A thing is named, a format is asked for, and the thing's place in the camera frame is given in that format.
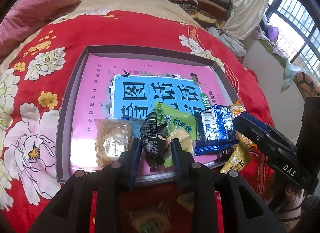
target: red blanket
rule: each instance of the red blanket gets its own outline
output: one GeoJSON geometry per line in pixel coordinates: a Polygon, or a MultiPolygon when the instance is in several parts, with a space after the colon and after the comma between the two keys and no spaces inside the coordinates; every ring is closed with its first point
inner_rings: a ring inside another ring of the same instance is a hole
{"type": "MultiPolygon", "coordinates": [[[[253,75],[229,49],[204,30],[126,11],[112,11],[108,16],[80,15],[47,25],[22,49],[0,80],[0,93],[3,87],[8,88],[6,91],[11,89],[10,96],[8,92],[4,93],[5,105],[12,103],[11,110],[2,108],[5,122],[0,121],[6,134],[1,142],[4,148],[0,175],[2,172],[6,183],[0,185],[0,192],[5,192],[0,193],[0,207],[17,233],[27,232],[60,188],[54,179],[54,134],[66,86],[83,49],[88,45],[114,44],[191,53],[190,47],[181,43],[179,36],[182,35],[196,42],[206,55],[220,58],[246,110],[273,125],[267,100],[253,75]]],[[[241,174],[262,196],[272,170],[266,166],[266,158],[259,151],[252,155],[253,161],[241,174]]],[[[121,196],[123,209],[135,210],[167,199],[172,214],[172,232],[190,231],[191,222],[186,221],[191,221],[191,213],[176,203],[178,192],[174,184],[139,188],[133,196],[121,196]],[[147,191],[153,192],[153,200],[144,199],[147,191]]]]}

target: bed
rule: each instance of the bed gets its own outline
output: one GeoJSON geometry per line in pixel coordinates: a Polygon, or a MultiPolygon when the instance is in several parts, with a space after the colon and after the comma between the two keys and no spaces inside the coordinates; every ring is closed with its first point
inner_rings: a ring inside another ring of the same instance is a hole
{"type": "MultiPolygon", "coordinates": [[[[201,48],[201,56],[221,59],[246,110],[273,125],[255,77],[179,6],[167,0],[80,0],[27,37],[0,66],[1,89],[6,89],[1,97],[0,208],[17,233],[27,232],[61,188],[54,158],[59,111],[77,59],[90,45],[135,45],[188,54],[201,48]]],[[[251,155],[253,160],[241,174],[264,199],[273,171],[258,150],[251,155]]],[[[121,195],[124,210],[166,199],[172,232],[189,231],[191,213],[176,203],[174,183],[137,188],[131,194],[121,195]],[[145,199],[145,194],[155,197],[145,199]]]]}

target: white curtain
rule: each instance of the white curtain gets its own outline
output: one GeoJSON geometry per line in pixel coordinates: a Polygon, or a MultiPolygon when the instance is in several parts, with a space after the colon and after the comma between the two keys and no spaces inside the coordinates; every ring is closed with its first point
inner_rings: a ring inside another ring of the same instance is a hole
{"type": "Polygon", "coordinates": [[[259,24],[269,0],[231,0],[231,17],[224,28],[228,36],[243,40],[259,24]]]}

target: stack of folded clothes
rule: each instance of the stack of folded clothes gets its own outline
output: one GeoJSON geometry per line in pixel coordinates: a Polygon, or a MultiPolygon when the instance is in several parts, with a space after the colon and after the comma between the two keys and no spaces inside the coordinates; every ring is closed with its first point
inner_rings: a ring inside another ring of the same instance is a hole
{"type": "Polygon", "coordinates": [[[169,0],[184,9],[203,28],[222,28],[230,17],[230,0],[169,0]]]}

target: metal screw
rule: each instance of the metal screw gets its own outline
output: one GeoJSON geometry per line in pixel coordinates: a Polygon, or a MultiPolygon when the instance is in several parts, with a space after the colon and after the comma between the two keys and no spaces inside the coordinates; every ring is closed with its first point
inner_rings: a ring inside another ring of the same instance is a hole
{"type": "Polygon", "coordinates": [[[237,176],[238,176],[238,172],[235,171],[235,170],[231,170],[231,171],[229,171],[229,175],[230,175],[231,177],[237,177],[237,176]]]}
{"type": "Polygon", "coordinates": [[[195,161],[195,162],[193,162],[193,163],[191,164],[191,166],[192,166],[193,168],[195,168],[195,169],[199,169],[199,168],[201,167],[201,163],[195,161]]]}
{"type": "Polygon", "coordinates": [[[82,177],[85,174],[86,174],[86,172],[84,170],[78,170],[75,172],[76,177],[82,177]]]}
{"type": "Polygon", "coordinates": [[[115,161],[111,164],[111,167],[114,169],[118,169],[121,166],[121,163],[119,163],[118,161],[115,161]]]}

